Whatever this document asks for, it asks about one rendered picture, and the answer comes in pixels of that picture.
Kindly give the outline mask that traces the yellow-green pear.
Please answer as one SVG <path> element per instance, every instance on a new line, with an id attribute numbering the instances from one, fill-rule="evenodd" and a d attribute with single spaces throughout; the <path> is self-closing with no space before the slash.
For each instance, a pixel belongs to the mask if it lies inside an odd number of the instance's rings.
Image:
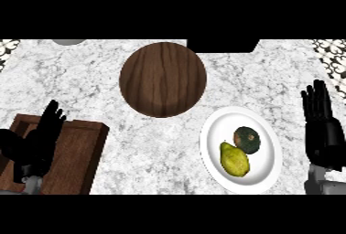
<path id="1" fill-rule="evenodd" d="M 243 151 L 227 142 L 220 143 L 220 165 L 230 176 L 243 177 L 249 171 Z"/>

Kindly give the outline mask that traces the dark green squash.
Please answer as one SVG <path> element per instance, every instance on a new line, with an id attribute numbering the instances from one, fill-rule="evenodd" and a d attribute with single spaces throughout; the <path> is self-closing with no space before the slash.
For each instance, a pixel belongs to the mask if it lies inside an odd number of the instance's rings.
<path id="1" fill-rule="evenodd" d="M 239 127 L 233 132 L 233 143 L 246 154 L 252 154 L 260 149 L 258 133 L 249 127 Z"/>

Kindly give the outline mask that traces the brown wooden bowl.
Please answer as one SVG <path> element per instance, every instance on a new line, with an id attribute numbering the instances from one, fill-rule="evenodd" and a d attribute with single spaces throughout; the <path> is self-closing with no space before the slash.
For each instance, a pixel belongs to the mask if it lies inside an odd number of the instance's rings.
<path id="1" fill-rule="evenodd" d="M 130 107 L 165 118 L 196 104 L 206 85 L 206 71 L 196 53 L 172 42 L 143 46 L 127 58 L 118 86 Z"/>

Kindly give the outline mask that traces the grey round object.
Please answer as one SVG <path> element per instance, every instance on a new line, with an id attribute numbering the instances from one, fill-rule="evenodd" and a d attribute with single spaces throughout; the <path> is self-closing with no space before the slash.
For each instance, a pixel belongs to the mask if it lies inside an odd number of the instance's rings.
<path id="1" fill-rule="evenodd" d="M 60 46 L 72 46 L 82 43 L 84 39 L 53 39 L 53 42 Z"/>

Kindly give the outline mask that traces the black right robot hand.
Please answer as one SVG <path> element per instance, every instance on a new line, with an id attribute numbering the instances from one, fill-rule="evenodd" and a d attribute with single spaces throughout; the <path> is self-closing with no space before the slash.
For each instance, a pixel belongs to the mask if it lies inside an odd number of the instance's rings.
<path id="1" fill-rule="evenodd" d="M 346 166 L 346 137 L 338 119 L 332 116 L 331 100 L 322 80 L 301 91 L 306 118 L 306 157 L 326 169 L 341 171 Z"/>

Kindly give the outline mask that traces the brown wooden tray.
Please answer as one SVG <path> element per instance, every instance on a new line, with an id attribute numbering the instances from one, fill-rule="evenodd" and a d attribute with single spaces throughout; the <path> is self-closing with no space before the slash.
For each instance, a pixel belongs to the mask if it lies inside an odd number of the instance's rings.
<path id="1" fill-rule="evenodd" d="M 10 130 L 26 136 L 36 128 L 39 117 L 16 114 Z M 42 177 L 44 195 L 87 195 L 93 183 L 109 128 L 101 122 L 72 120 L 63 122 L 54 147 L 54 160 Z M 0 155 L 0 190 L 23 191 L 13 183 L 13 162 Z"/>

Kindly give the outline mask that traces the white plate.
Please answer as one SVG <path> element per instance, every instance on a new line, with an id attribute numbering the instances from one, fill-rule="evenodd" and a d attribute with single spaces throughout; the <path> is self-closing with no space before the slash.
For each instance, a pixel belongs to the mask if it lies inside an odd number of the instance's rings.
<path id="1" fill-rule="evenodd" d="M 242 126 L 258 133 L 260 146 L 248 156 L 248 173 L 236 177 L 220 164 L 220 143 L 233 144 L 232 135 Z M 282 166 L 280 145 L 270 124 L 246 108 L 229 106 L 212 112 L 199 132 L 199 154 L 212 179 L 230 192 L 255 195 L 274 184 Z"/>

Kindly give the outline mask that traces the black appliance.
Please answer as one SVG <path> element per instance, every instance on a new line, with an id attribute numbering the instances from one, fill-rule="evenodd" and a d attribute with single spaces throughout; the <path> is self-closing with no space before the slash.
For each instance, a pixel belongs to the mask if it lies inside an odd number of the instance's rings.
<path id="1" fill-rule="evenodd" d="M 257 39 L 187 39 L 186 47 L 195 53 L 249 53 Z"/>

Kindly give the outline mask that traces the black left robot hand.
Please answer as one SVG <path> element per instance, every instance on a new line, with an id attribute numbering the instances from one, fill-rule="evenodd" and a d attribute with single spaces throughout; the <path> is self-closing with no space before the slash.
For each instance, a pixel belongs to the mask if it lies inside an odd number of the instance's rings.
<path id="1" fill-rule="evenodd" d="M 29 176 L 44 177 L 48 173 L 65 120 L 57 101 L 50 101 L 39 116 L 38 126 L 25 137 L 8 129 L 0 129 L 0 153 L 13 161 L 14 183 L 22 184 Z"/>

